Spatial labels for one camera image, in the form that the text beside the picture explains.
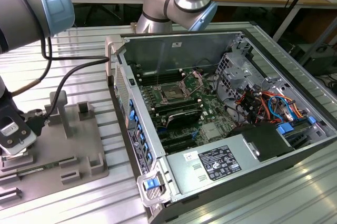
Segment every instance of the blue latch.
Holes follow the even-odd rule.
[[[151,155],[151,153],[147,154],[147,159],[148,159],[149,162],[152,162],[152,155]]]
[[[279,127],[277,128],[277,130],[281,133],[281,134],[285,134],[288,133],[290,131],[293,131],[294,128],[290,125],[290,123],[283,123],[281,125],[279,125]]]
[[[145,136],[143,133],[141,133],[141,143],[143,144],[145,142]]]
[[[145,190],[151,190],[160,186],[157,178],[149,179],[144,182]]]
[[[148,145],[147,143],[144,144],[144,151],[146,152],[148,150]]]
[[[135,110],[132,110],[132,111],[130,112],[130,115],[128,116],[129,119],[130,119],[130,120],[134,120],[134,119],[135,119],[135,114],[136,114]]]
[[[311,124],[315,124],[316,123],[316,119],[312,116],[309,116],[308,117],[308,121],[311,123]]]

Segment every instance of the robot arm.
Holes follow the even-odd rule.
[[[45,38],[75,21],[70,0],[0,0],[0,6],[6,6],[0,7],[0,54],[37,40],[45,52]],[[41,112],[25,118],[0,77],[0,147],[8,155],[24,150],[40,135],[46,121]]]
[[[144,0],[137,33],[161,33],[172,30],[172,22],[189,31],[203,30],[216,13],[212,0]]]

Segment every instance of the white table leg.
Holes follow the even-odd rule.
[[[280,37],[282,36],[282,34],[285,32],[286,28],[288,28],[289,24],[291,23],[291,21],[294,20],[296,14],[298,13],[298,11],[300,10],[300,7],[295,6],[290,13],[288,14],[288,16],[286,17],[286,19],[283,21],[283,23],[281,24],[281,26],[279,27],[279,29],[276,31],[275,35],[273,36],[273,39],[277,42]]]

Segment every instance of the power supply label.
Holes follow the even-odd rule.
[[[147,174],[148,173],[148,167],[147,167],[146,161],[143,157],[143,152],[142,152],[142,149],[141,149],[141,145],[138,141],[137,133],[134,129],[128,130],[127,132],[128,132],[128,136],[130,138],[130,141],[131,141],[131,144],[132,144],[132,147],[133,147],[133,151],[136,155],[138,165],[141,169],[141,173]]]
[[[227,145],[200,153],[199,158],[209,178],[213,181],[241,170]]]

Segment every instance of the motherboard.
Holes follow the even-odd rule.
[[[168,154],[223,139],[236,126],[197,69],[146,76],[138,86]]]

